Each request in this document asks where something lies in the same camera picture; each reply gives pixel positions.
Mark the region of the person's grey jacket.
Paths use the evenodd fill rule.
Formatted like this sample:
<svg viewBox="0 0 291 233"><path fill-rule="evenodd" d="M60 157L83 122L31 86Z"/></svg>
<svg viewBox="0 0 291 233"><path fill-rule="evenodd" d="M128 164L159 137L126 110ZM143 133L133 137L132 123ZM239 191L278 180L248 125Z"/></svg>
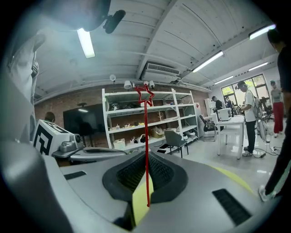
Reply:
<svg viewBox="0 0 291 233"><path fill-rule="evenodd" d="M34 94L39 65L37 50L44 34L36 34L13 52L9 50L0 65L0 140L30 143L36 127Z"/></svg>

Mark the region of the white shelf unit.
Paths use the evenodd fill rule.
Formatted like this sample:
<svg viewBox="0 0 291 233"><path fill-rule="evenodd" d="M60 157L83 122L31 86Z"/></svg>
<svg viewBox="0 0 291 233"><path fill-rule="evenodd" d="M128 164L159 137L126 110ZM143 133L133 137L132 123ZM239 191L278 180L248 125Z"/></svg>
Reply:
<svg viewBox="0 0 291 233"><path fill-rule="evenodd" d="M147 107L149 144L166 142L165 130L175 131L187 141L198 140L198 119L192 93L154 91L152 105ZM107 144L110 149L134 151L144 147L144 106L139 103L139 93L102 92L103 118Z"/></svg>

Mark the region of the black office chair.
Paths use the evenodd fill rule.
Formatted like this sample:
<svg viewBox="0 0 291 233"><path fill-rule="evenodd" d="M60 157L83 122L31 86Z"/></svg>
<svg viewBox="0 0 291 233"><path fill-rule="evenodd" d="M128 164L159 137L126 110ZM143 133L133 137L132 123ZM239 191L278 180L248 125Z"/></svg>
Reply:
<svg viewBox="0 0 291 233"><path fill-rule="evenodd" d="M203 126L204 135L202 136L202 140L204 142L215 142L217 136L217 127L215 123L213 121L205 120L202 115L200 115L200 119L204 124Z"/></svg>

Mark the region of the white floor fan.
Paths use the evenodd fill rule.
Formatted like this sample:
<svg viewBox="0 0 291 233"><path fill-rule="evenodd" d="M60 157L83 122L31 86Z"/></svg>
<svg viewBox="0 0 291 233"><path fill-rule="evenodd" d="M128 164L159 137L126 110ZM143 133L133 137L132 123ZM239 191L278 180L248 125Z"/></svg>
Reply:
<svg viewBox="0 0 291 233"><path fill-rule="evenodd" d="M267 124L264 120L258 120L258 129L259 129L259 134L264 142L269 142L269 137L268 137L268 128Z"/></svg>

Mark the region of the white box appliance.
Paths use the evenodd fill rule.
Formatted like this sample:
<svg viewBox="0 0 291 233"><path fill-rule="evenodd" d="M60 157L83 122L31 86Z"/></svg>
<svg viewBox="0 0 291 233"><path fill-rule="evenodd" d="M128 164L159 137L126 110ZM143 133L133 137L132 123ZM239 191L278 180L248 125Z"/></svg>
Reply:
<svg viewBox="0 0 291 233"><path fill-rule="evenodd" d="M217 110L218 120L219 121L228 121L231 119L231 108L223 108L220 110Z"/></svg>

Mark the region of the black wall screen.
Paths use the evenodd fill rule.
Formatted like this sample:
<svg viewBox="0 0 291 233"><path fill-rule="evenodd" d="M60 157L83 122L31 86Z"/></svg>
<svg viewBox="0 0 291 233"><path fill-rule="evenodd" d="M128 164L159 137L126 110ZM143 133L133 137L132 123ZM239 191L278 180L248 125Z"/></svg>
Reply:
<svg viewBox="0 0 291 233"><path fill-rule="evenodd" d="M63 112L64 128L80 136L90 136L105 132L103 106L85 106Z"/></svg>

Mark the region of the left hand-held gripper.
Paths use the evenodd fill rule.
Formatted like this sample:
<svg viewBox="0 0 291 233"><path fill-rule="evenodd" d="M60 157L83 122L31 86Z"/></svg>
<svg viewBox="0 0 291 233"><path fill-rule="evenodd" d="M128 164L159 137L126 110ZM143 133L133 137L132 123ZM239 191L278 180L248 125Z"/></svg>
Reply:
<svg viewBox="0 0 291 233"><path fill-rule="evenodd" d="M70 157L73 162L99 162L126 155L125 151L118 149L84 147L78 134L45 120L39 120L37 123L33 146L41 155ZM87 153L74 154L81 149Z"/></svg>

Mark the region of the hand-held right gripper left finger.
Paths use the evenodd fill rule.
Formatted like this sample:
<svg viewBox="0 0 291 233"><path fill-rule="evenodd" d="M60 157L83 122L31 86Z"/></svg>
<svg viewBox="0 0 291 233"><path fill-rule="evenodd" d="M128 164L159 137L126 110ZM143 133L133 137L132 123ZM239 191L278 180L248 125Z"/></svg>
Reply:
<svg viewBox="0 0 291 233"><path fill-rule="evenodd" d="M53 157L44 157L50 185L72 233L130 233L115 224L124 217L128 203L110 195L103 185L103 176L112 167L141 156L141 152L136 152L69 167L59 167Z"/></svg>

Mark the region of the grey chair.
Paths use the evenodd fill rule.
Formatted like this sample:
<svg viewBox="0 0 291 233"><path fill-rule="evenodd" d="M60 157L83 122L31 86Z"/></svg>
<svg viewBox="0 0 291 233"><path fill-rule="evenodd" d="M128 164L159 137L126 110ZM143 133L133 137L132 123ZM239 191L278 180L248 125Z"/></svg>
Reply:
<svg viewBox="0 0 291 233"><path fill-rule="evenodd" d="M172 148L177 147L178 151L181 153L181 158L183 158L184 146L186 146L187 154L189 154L187 140L184 140L181 135L171 130L165 130L164 135L166 143L170 149L170 154L172 154Z"/></svg>

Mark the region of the white table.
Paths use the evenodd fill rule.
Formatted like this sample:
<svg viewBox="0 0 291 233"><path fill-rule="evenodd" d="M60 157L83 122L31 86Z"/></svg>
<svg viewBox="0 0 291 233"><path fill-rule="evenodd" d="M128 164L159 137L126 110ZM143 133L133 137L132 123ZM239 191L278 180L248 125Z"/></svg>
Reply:
<svg viewBox="0 0 291 233"><path fill-rule="evenodd" d="M228 143L228 136L235 135L238 136L238 155L237 159L240 160L243 153L243 143L244 143L244 117L235 116L230 118L228 121L220 121L217 123L218 135L218 153L221 154L221 142L225 139L225 144Z"/></svg>

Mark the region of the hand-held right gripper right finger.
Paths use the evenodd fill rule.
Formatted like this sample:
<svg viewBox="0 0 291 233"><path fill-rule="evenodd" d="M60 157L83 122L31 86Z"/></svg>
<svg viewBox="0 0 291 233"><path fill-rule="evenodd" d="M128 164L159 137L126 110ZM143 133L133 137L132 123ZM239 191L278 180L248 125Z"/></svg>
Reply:
<svg viewBox="0 0 291 233"><path fill-rule="evenodd" d="M281 198L261 199L217 169L174 155L161 155L181 166L188 184L171 202L152 204L136 227L136 233L254 233L265 224ZM215 196L226 190L250 217L239 225Z"/></svg>

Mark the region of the window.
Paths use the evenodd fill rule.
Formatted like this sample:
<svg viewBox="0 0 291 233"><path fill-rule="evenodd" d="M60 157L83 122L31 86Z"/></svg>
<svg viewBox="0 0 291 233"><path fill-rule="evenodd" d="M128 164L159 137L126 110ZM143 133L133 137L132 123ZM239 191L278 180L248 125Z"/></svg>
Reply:
<svg viewBox="0 0 291 233"><path fill-rule="evenodd" d="M249 79L245 79L244 82L247 84L250 91L255 97L260 100L264 97L269 100L269 91L265 82L263 74L254 76ZM221 92L224 98L227 96L235 106L242 106L245 103L245 93L237 89L237 84L234 83L221 88Z"/></svg>

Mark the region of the red star stick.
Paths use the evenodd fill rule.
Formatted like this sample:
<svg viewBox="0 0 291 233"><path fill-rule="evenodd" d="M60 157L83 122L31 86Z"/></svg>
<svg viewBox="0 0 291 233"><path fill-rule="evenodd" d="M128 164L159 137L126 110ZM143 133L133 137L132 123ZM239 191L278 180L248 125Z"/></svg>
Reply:
<svg viewBox="0 0 291 233"><path fill-rule="evenodd" d="M144 125L145 125L145 177L146 177L146 195L147 195L147 207L150 207L150 190L149 190L149 136L148 136L148 120L147 120L147 107L152 106L152 99L155 96L153 92L149 90L148 85L145 83L143 87L136 86L135 90L138 92L138 102L144 104ZM142 91L146 91L149 97L142 99Z"/></svg>

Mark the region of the ceiling air conditioner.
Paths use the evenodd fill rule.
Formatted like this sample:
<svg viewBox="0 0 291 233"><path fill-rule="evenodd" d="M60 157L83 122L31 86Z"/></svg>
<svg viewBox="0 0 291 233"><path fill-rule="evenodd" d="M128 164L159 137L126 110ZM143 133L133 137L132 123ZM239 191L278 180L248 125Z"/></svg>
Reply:
<svg viewBox="0 0 291 233"><path fill-rule="evenodd" d="M180 71L171 67L154 63L147 63L141 75L143 81L153 81L154 83L176 82L179 79Z"/></svg>

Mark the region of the ceiling tube lamp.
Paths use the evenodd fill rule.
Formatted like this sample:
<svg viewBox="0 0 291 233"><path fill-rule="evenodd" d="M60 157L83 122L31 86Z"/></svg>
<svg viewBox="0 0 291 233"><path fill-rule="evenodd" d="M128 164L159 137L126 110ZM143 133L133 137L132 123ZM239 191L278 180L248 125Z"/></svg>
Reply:
<svg viewBox="0 0 291 233"><path fill-rule="evenodd" d="M250 40L253 40L253 39L261 36L262 34L267 33L269 30L273 30L275 28L276 28L275 24L264 26L262 28L259 28L259 29L255 30L254 32L250 33L248 35L248 37L249 37Z"/></svg>
<svg viewBox="0 0 291 233"><path fill-rule="evenodd" d="M222 83L222 82L224 82L224 81L226 81L226 80L229 80L229 79L231 79L231 78L233 78L233 77L234 77L234 76L230 76L230 77L224 78L224 79L222 79L222 80L220 80L220 81L218 81L218 82L215 82L215 85L220 84L220 83Z"/></svg>
<svg viewBox="0 0 291 233"><path fill-rule="evenodd" d="M83 28L77 30L77 34L80 40L81 47L86 58L95 57L90 32L85 31Z"/></svg>
<svg viewBox="0 0 291 233"><path fill-rule="evenodd" d="M248 72L253 71L253 70L255 70L255 69L258 69L258 68L261 68L261 67L263 67L263 66L266 66L266 65L268 65L268 63L269 63L269 62L264 62L264 63L262 63L262 64L259 64L259 65L257 65L257 66L254 66L254 67L250 68L250 69L248 70Z"/></svg>
<svg viewBox="0 0 291 233"><path fill-rule="evenodd" d="M212 63L213 61L215 61L216 59L220 58L223 55L224 55L223 51L217 52L212 57L210 57L209 59L207 59L205 62L201 63L198 67L196 67L195 69L193 69L192 70L192 73L196 73L196 72L200 71L205 66L209 65L210 63Z"/></svg>

